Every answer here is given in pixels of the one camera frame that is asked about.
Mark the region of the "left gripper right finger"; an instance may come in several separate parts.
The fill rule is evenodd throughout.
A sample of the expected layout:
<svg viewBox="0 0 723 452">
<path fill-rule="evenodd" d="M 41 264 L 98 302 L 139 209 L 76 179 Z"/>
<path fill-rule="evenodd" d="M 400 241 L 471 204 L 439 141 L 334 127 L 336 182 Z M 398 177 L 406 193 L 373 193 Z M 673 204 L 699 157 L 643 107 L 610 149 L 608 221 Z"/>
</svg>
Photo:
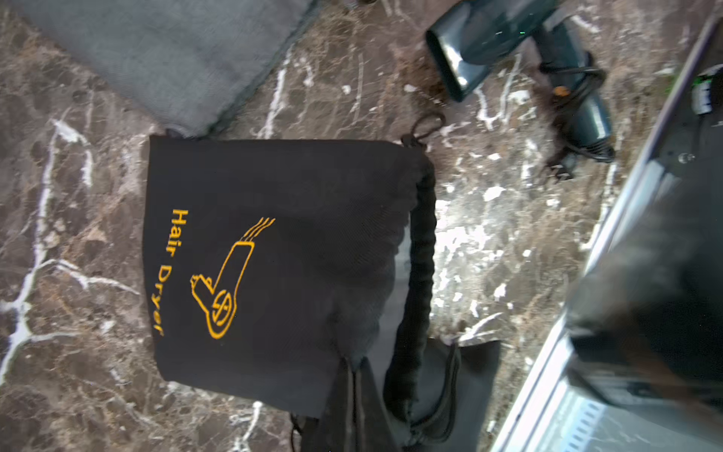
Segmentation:
<svg viewBox="0 0 723 452">
<path fill-rule="evenodd" d="M 371 363 L 361 361 L 355 372 L 356 450 L 397 452 L 397 440 L 390 428 L 386 409 L 378 393 Z"/>
</svg>

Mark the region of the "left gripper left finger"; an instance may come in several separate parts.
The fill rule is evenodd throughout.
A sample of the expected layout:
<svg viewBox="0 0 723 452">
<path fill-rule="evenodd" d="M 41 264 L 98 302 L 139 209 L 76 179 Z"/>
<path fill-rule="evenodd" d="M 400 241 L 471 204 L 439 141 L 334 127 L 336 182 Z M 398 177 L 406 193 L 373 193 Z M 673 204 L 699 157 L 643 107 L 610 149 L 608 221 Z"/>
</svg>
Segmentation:
<svg viewBox="0 0 723 452">
<path fill-rule="evenodd" d="M 320 418 L 303 429 L 302 451 L 355 450 L 355 382 L 348 360 L 343 360 Z"/>
</svg>

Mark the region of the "black pouch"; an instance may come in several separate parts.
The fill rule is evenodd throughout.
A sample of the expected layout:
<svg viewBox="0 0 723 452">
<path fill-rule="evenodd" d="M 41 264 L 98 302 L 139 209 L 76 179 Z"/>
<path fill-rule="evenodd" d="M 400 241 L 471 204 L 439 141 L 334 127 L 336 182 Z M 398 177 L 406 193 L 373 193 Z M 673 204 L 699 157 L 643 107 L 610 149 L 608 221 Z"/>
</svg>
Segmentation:
<svg viewBox="0 0 723 452">
<path fill-rule="evenodd" d="M 337 369 L 371 363 L 398 451 L 475 451 L 497 341 L 429 334 L 444 115 L 385 140 L 150 139 L 142 242 L 165 380 L 288 412 L 291 448 Z"/>
</svg>

